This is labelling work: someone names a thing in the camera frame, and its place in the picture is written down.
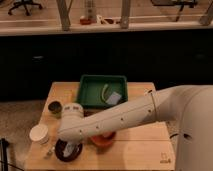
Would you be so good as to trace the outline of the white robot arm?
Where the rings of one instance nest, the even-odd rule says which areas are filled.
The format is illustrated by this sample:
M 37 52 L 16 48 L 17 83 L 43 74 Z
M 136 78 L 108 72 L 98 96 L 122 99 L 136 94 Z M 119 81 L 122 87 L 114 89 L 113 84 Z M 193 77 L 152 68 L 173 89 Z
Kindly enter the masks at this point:
M 213 85 L 154 91 L 87 117 L 68 104 L 58 138 L 79 143 L 106 132 L 169 120 L 179 126 L 175 171 L 213 171 Z

